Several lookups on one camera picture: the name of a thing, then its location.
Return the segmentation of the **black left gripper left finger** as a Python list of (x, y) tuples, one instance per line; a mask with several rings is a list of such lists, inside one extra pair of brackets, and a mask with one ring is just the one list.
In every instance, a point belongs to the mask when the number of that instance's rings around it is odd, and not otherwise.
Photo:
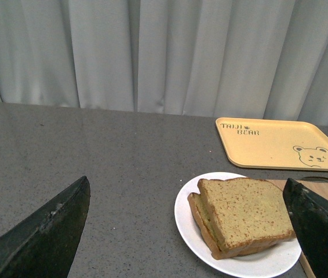
[(0, 237), (0, 277), (67, 277), (90, 205), (83, 176)]

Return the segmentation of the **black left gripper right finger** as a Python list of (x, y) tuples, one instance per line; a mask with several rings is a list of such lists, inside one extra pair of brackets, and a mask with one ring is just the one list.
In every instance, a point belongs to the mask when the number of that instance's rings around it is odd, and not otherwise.
[(300, 247), (316, 277), (328, 277), (328, 200), (288, 178), (283, 189)]

